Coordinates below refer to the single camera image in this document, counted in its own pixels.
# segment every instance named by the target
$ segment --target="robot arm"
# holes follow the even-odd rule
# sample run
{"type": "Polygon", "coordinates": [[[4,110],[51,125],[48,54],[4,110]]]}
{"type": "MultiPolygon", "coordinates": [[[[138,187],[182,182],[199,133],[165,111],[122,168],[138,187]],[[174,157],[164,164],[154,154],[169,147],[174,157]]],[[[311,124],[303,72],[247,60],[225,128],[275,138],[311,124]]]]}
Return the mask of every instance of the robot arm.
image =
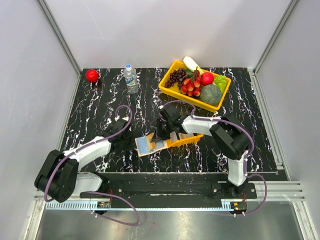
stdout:
{"type": "Polygon", "coordinates": [[[96,158],[107,155],[115,148],[124,148],[132,144],[129,127],[118,136],[99,141],[119,132],[126,124],[127,119],[119,119],[114,126],[107,128],[102,136],[96,136],[93,140],[82,146],[64,152],[58,150],[51,151],[35,179],[34,186],[40,191],[45,192],[49,178],[59,161],[71,154],[54,176],[48,190],[48,195],[59,203],[62,203],[72,194],[97,191],[103,182],[101,176],[91,172],[78,173],[78,171],[96,158]]]}
{"type": "Polygon", "coordinates": [[[157,120],[152,142],[169,139],[172,132],[212,136],[221,152],[228,158],[229,182],[236,187],[244,184],[247,179],[245,156],[248,153],[250,140],[243,131],[234,126],[244,128],[234,116],[197,117],[193,119],[191,116],[181,116],[170,105],[161,109],[160,116],[157,120]]]}
{"type": "MultiPolygon", "coordinates": [[[[161,109],[160,115],[161,118],[157,119],[152,142],[170,139],[172,132],[184,134],[198,133],[212,136],[221,152],[228,158],[228,180],[239,189],[246,184],[247,177],[244,170],[245,155],[248,152],[250,141],[244,132],[228,124],[232,123],[236,126],[241,126],[241,123],[234,117],[202,117],[200,119],[193,119],[190,116],[181,116],[171,105],[167,105],[161,109]]],[[[119,119],[102,136],[97,136],[78,148],[64,152],[58,150],[51,151],[36,177],[34,182],[35,187],[45,192],[54,169],[58,167],[62,159],[69,156],[54,175],[48,188],[48,195],[57,202],[62,203],[72,194],[97,191],[102,187],[103,177],[98,173],[78,173],[78,171],[96,158],[107,155],[113,149],[128,148],[133,141],[129,127],[117,136],[108,140],[104,139],[118,133],[126,124],[127,120],[119,119]]]]}

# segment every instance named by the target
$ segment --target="water bottle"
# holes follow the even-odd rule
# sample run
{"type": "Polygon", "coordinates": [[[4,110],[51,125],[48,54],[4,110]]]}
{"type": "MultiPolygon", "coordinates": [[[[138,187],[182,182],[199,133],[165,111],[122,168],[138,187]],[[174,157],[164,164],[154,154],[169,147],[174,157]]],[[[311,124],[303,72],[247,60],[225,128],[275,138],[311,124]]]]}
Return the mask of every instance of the water bottle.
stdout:
{"type": "Polygon", "coordinates": [[[137,71],[132,68],[130,64],[125,66],[124,70],[125,84],[130,94],[136,94],[138,92],[137,71]]]}

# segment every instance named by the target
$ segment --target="dark grape cluster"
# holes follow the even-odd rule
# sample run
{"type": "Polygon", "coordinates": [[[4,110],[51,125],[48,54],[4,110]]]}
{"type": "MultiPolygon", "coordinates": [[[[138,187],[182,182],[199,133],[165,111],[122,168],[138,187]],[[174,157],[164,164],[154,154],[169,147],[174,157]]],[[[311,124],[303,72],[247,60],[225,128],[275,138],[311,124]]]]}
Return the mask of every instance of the dark grape cluster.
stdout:
{"type": "Polygon", "coordinates": [[[171,88],[176,82],[178,82],[179,89],[182,87],[182,82],[187,78],[186,70],[184,68],[179,68],[170,73],[170,77],[164,84],[166,88],[171,88]]]}

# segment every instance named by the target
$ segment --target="metal frame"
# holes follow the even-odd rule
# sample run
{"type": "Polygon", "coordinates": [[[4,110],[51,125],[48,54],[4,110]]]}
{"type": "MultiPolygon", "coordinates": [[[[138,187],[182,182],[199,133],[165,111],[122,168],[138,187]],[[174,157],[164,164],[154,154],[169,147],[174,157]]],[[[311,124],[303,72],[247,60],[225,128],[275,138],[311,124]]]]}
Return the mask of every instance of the metal frame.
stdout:
{"type": "Polygon", "coordinates": [[[289,18],[291,17],[292,13],[294,12],[294,10],[296,9],[298,3],[300,2],[300,0],[291,0],[291,2],[289,3],[288,7],[286,8],[278,26],[276,27],[270,41],[268,42],[266,48],[264,49],[258,63],[256,64],[255,68],[254,68],[254,72],[257,74],[262,66],[262,64],[264,64],[267,56],[269,55],[272,47],[274,46],[275,42],[277,41],[280,33],[282,32],[282,30],[284,29],[284,27],[286,26],[286,23],[288,22],[289,18]]]}
{"type": "MultiPolygon", "coordinates": [[[[37,3],[39,4],[40,9],[42,10],[43,14],[45,15],[53,33],[55,34],[57,40],[59,41],[64,53],[66,54],[67,58],[69,59],[74,71],[78,74],[78,80],[74,88],[74,92],[71,97],[70,105],[68,112],[66,114],[66,118],[64,121],[64,126],[62,128],[58,143],[57,143],[57,148],[59,149],[61,147],[64,133],[67,127],[68,119],[71,113],[73,101],[75,99],[76,91],[80,82],[80,76],[82,70],[80,69],[75,57],[73,56],[66,40],[64,39],[47,3],[46,0],[36,0],[37,3]]],[[[271,118],[269,108],[263,93],[263,90],[261,88],[259,78],[257,76],[257,73],[261,69],[261,66],[265,62],[267,56],[269,55],[272,47],[274,46],[275,42],[277,41],[280,33],[286,26],[286,23],[288,22],[290,16],[296,9],[298,3],[300,0],[291,0],[285,13],[283,14],[277,28],[275,29],[269,43],[267,44],[263,54],[261,55],[256,67],[254,69],[249,69],[249,74],[252,82],[252,86],[255,91],[255,95],[258,101],[258,105],[261,110],[262,118],[264,121],[264,125],[270,140],[271,147],[274,152],[274,157],[276,159],[276,165],[278,170],[284,169],[287,177],[290,178],[290,174],[288,171],[287,163],[285,161],[285,156],[284,153],[281,149],[280,143],[279,143],[279,138],[277,136],[277,133],[275,131],[275,127],[273,124],[273,120],[271,118]]],[[[261,201],[264,197],[265,194],[265,186],[264,183],[261,181],[252,181],[252,183],[255,184],[256,188],[256,193],[258,198],[257,199],[248,199],[248,202],[250,201],[261,201]]],[[[300,183],[297,181],[268,181],[267,182],[267,198],[266,201],[289,201],[292,203],[295,214],[297,216],[300,229],[302,232],[302,235],[305,240],[309,239],[315,239],[318,240],[317,233],[315,231],[315,227],[313,225],[312,219],[310,217],[310,213],[306,204],[306,200],[304,197],[304,194],[302,192],[300,183]]],[[[79,200],[78,196],[71,196],[69,199],[70,201],[77,201],[79,200]]],[[[37,192],[36,196],[34,197],[34,200],[32,202],[32,213],[29,218],[29,222],[24,234],[25,240],[35,240],[38,229],[40,226],[40,222],[42,219],[42,215],[44,212],[45,208],[45,201],[43,199],[43,193],[42,192],[37,192]]]]}
{"type": "Polygon", "coordinates": [[[54,35],[56,36],[56,39],[58,40],[58,42],[60,43],[60,46],[62,48],[62,50],[64,51],[66,57],[69,59],[74,71],[76,72],[76,74],[78,76],[81,75],[81,68],[77,63],[77,60],[75,59],[74,55],[72,54],[64,36],[62,35],[57,22],[53,16],[53,14],[51,13],[47,3],[45,0],[36,0],[36,2],[38,3],[40,9],[42,10],[47,22],[49,23],[54,35]]]}
{"type": "Polygon", "coordinates": [[[268,108],[268,104],[266,101],[266,97],[265,94],[262,90],[259,78],[257,76],[256,73],[254,73],[254,71],[252,69],[248,69],[248,72],[250,74],[250,79],[251,79],[251,83],[255,92],[255,96],[256,96],[256,100],[258,102],[260,111],[261,111],[261,115],[262,115],[262,119],[263,119],[263,123],[265,126],[265,130],[266,133],[268,135],[269,138],[269,142],[272,148],[272,152],[273,152],[273,156],[274,159],[277,161],[276,165],[277,165],[277,169],[284,169],[286,176],[288,177],[289,180],[291,180],[290,177],[290,173],[288,170],[288,165],[286,163],[286,158],[284,155],[284,152],[281,148],[280,142],[279,142],[279,137],[277,135],[275,126],[274,126],[274,122],[272,120],[269,108],[268,108]]]}

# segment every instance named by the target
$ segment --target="table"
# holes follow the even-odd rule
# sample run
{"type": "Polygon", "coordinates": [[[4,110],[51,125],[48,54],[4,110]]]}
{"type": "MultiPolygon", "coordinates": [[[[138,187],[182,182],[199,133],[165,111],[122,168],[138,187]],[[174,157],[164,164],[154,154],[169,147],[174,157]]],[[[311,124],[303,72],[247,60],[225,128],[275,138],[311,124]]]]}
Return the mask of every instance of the table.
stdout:
{"type": "MultiPolygon", "coordinates": [[[[250,131],[255,149],[248,158],[248,172],[276,172],[277,167],[268,140],[255,91],[246,68],[204,68],[231,78],[229,91],[221,109],[212,113],[202,108],[198,116],[221,116],[233,113],[250,131]]],[[[64,133],[61,150],[76,148],[101,133],[114,121],[115,109],[122,104],[131,107],[134,120],[132,130],[135,138],[155,130],[159,106],[175,100],[161,93],[158,84],[168,68],[137,68],[139,91],[128,94],[123,69],[96,69],[100,74],[97,83],[85,79],[84,69],[77,88],[72,110],[64,133]]],[[[190,113],[187,104],[173,103],[182,114],[190,113]]],[[[149,156],[138,157],[134,149],[117,149],[97,158],[85,166],[83,172],[226,172],[227,158],[212,137],[204,136],[197,144],[169,148],[149,156]]]]}

